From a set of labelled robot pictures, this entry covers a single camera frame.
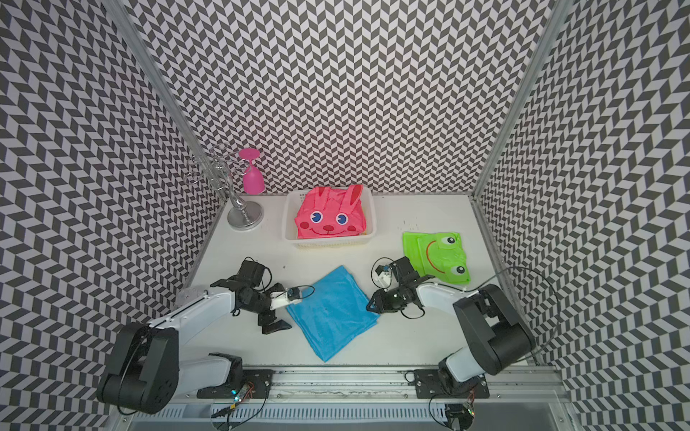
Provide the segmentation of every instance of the chevron patterned wall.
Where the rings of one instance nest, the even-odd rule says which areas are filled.
[[[105,421],[114,331],[169,309],[219,207],[187,157],[96,0],[0,3],[0,429]]]
[[[209,152],[269,192],[471,191],[553,0],[124,0]]]
[[[689,17],[576,1],[481,196],[590,430],[690,430]]]

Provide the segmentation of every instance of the blue towel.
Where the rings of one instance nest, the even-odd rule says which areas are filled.
[[[352,275],[340,266],[314,283],[311,296],[288,306],[288,313],[314,353],[328,362],[357,335],[376,324],[379,315],[366,311],[368,302]]]

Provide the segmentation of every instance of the white table surface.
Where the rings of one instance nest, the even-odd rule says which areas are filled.
[[[376,290],[369,277],[374,260],[403,257],[402,233],[406,231],[459,232],[472,278],[468,288],[494,274],[470,200],[464,195],[374,196],[378,232],[371,242],[313,250],[298,250],[281,238],[285,197],[247,200],[264,207],[264,220],[248,232],[238,232],[228,225],[226,206],[192,286],[208,287],[236,274],[242,260],[250,256],[273,271],[273,282],[286,287],[314,283],[344,265],[364,294],[371,297]],[[406,311],[409,316],[419,313],[414,305]],[[277,317],[293,328],[263,335],[254,313],[243,311],[238,317],[220,318],[182,349],[180,359],[224,352],[241,356],[245,365],[324,365],[284,308],[277,311]],[[454,316],[432,308],[426,308],[426,316],[418,320],[388,313],[326,365],[437,365],[465,345]]]

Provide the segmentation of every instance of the white plastic basket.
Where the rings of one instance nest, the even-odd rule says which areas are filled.
[[[362,210],[366,218],[366,230],[355,237],[314,238],[297,239],[297,225],[295,217],[299,207],[304,202],[304,197],[309,190],[295,190],[288,193],[283,208],[283,238],[297,248],[340,247],[341,245],[358,245],[368,243],[376,235],[376,211],[374,211],[374,198],[371,190],[366,186],[362,189],[359,198],[362,201]]]

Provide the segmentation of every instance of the pink bunny bag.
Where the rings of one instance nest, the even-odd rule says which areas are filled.
[[[304,197],[297,212],[298,239],[353,237],[366,229],[366,219],[359,198],[361,184],[347,190],[316,187]]]

